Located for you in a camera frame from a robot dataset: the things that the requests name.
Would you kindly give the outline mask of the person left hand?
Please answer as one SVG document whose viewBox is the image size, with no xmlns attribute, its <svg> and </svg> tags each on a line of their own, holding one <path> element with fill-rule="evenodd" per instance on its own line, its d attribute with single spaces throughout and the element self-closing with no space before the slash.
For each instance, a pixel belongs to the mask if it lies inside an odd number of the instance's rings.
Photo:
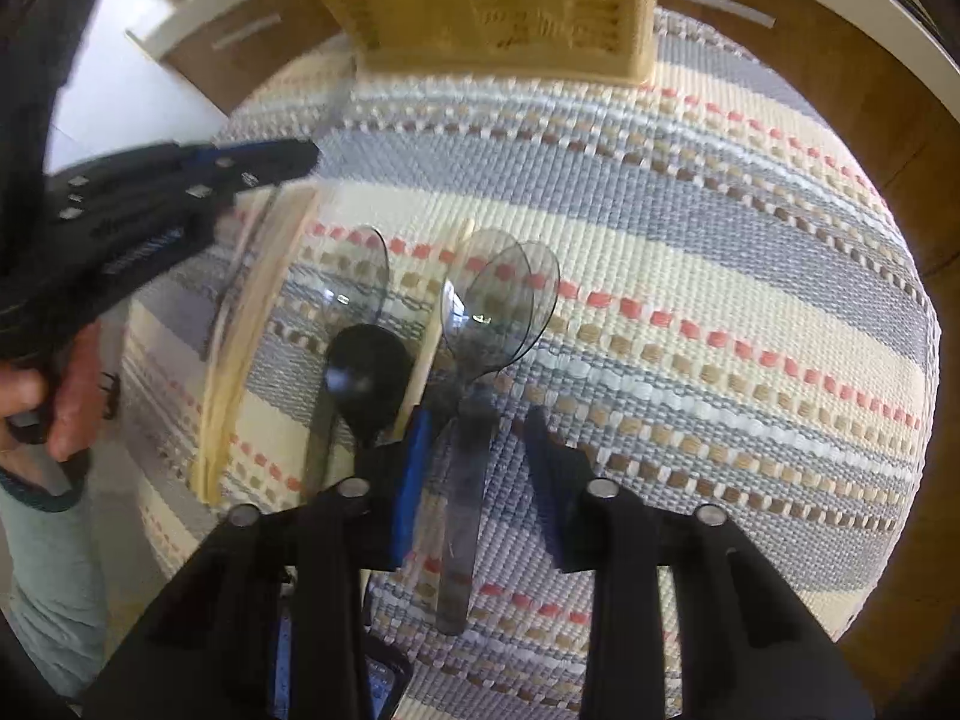
<svg viewBox="0 0 960 720">
<path fill-rule="evenodd" d="M 93 447 L 103 421 L 101 390 L 101 322 L 90 323 L 71 344 L 60 383 L 52 400 L 52 426 L 46 449 L 53 460 L 65 463 Z M 2 419 L 34 410 L 47 395 L 47 380 L 37 371 L 2 364 Z"/>
</svg>

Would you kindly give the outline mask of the person left forearm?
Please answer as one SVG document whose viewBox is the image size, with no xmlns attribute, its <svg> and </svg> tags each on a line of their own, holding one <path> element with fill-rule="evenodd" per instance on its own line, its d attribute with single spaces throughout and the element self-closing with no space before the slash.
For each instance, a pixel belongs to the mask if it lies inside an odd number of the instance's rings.
<svg viewBox="0 0 960 720">
<path fill-rule="evenodd" d="M 2 454 L 2 525 L 11 556 L 5 616 L 46 683 L 76 704 L 103 667 L 107 601 L 85 489 L 50 497 L 29 457 Z"/>
</svg>

